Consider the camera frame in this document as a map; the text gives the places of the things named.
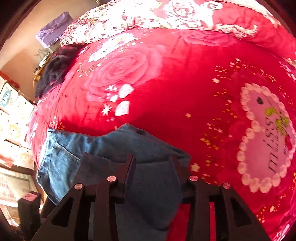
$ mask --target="blue denim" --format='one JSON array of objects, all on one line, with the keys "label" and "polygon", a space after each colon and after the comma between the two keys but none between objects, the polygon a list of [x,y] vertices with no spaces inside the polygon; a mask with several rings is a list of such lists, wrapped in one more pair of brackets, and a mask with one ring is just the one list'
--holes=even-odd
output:
[{"label": "blue denim", "polygon": [[75,183],[92,185],[114,174],[134,154],[136,169],[124,205],[116,205],[120,241],[164,240],[181,200],[181,188],[170,169],[177,156],[188,166],[190,156],[144,130],[122,125],[104,136],[93,137],[48,129],[37,181],[58,203]]}]

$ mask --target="floral bedspread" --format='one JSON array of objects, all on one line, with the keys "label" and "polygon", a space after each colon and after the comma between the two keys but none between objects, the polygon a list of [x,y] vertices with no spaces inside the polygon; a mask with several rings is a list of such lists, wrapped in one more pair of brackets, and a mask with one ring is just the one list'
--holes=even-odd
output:
[{"label": "floral bedspread", "polygon": [[112,0],[86,12],[61,45],[91,43],[134,28],[211,30],[264,47],[296,68],[296,40],[255,0]]},{"label": "floral bedspread", "polygon": [[[190,154],[192,175],[230,183],[280,241],[296,220],[295,81],[282,58],[231,34],[135,27],[80,51],[27,138],[38,164],[48,127],[101,136],[130,123]],[[187,222],[181,206],[167,241],[185,240]]]}]

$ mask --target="jeans pocket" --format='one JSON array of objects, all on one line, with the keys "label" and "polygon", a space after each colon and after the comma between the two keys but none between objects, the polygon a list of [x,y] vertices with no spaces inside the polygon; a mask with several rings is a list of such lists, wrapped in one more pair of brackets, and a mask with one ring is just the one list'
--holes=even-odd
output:
[{"label": "jeans pocket", "polygon": [[82,183],[84,185],[97,184],[100,180],[114,175],[117,167],[120,165],[122,163],[114,163],[107,158],[93,156],[85,152],[73,183]]},{"label": "jeans pocket", "polygon": [[50,194],[60,201],[74,185],[81,160],[59,143],[55,143],[53,156],[48,162]]}]

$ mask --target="cartoon character print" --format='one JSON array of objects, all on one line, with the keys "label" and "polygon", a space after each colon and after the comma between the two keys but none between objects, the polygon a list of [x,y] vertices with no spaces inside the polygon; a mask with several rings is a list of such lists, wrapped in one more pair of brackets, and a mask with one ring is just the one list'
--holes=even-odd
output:
[{"label": "cartoon character print", "polygon": [[8,125],[8,131],[13,139],[18,139],[20,137],[20,128],[16,124],[9,124]]},{"label": "cartoon character print", "polygon": [[23,164],[25,163],[31,164],[33,162],[33,155],[32,154],[30,155],[29,151],[26,151],[20,154],[20,160]]},{"label": "cartoon character print", "polygon": [[284,104],[265,86],[245,84],[240,103],[251,126],[239,145],[237,170],[251,192],[267,193],[280,184],[291,166],[295,130]]},{"label": "cartoon character print", "polygon": [[17,103],[16,111],[18,112],[21,121],[23,121],[26,118],[25,114],[22,113],[22,110],[24,108],[25,108],[25,105],[21,104],[20,102]]},{"label": "cartoon character print", "polygon": [[5,107],[7,105],[11,105],[11,103],[12,103],[11,91],[6,87],[5,92],[4,92],[3,96],[2,96],[2,100],[0,101],[0,105]]}]

